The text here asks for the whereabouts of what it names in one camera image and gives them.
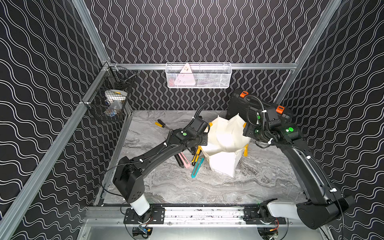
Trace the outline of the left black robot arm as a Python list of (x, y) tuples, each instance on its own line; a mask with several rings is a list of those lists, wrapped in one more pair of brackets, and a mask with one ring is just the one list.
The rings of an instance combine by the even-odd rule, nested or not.
[(144, 178), (169, 158), (208, 144), (210, 125), (200, 113), (209, 104), (210, 101), (203, 103), (184, 128), (170, 130), (166, 139), (155, 148), (132, 159), (123, 157), (119, 160), (113, 184), (138, 216), (150, 212), (150, 204), (144, 195)]

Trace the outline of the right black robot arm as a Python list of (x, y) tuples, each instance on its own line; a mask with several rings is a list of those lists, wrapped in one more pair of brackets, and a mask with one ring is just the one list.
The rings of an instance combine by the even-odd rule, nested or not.
[(297, 204), (300, 220), (316, 230), (337, 218), (356, 204), (331, 183), (318, 165), (301, 130), (292, 123), (292, 114), (282, 106), (266, 103), (256, 96), (242, 93), (246, 109), (243, 135), (256, 141), (260, 148), (276, 146), (288, 158), (307, 201)]

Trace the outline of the teal utility knife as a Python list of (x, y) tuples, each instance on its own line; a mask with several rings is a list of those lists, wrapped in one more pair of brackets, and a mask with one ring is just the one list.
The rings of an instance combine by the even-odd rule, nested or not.
[(205, 160), (205, 157), (199, 157), (198, 158), (197, 162), (194, 165), (194, 169), (193, 169), (193, 171), (191, 173), (191, 178), (192, 179), (194, 179), (197, 176), (197, 174), (198, 174), (202, 164), (204, 163), (204, 160)]

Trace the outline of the yellow black art knife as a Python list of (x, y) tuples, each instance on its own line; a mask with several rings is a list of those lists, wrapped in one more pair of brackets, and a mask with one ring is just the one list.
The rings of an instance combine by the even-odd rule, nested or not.
[(201, 154), (201, 150), (202, 150), (201, 146), (198, 146), (198, 148), (196, 150), (196, 153), (195, 153), (195, 155), (193, 157), (193, 160), (191, 161), (191, 164), (193, 166), (195, 166), (195, 164), (197, 163), (197, 161), (198, 161), (198, 159), (200, 157), (200, 154)]

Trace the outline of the white pouch with yellow handles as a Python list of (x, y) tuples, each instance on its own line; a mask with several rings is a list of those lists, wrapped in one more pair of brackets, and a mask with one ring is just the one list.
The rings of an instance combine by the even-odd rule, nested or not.
[(245, 121), (240, 115), (229, 120), (217, 117), (210, 122), (208, 144), (202, 146), (212, 171), (233, 178), (251, 138), (243, 135)]

